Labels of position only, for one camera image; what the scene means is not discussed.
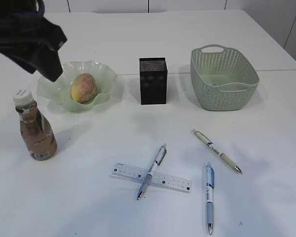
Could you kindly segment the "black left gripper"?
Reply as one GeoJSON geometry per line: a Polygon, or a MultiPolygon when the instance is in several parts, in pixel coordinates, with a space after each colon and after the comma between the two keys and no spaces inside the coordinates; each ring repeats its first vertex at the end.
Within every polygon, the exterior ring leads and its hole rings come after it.
{"type": "Polygon", "coordinates": [[[43,17],[42,0],[0,0],[0,50],[30,74],[51,82],[62,74],[58,51],[67,42],[62,28],[43,17]]]}

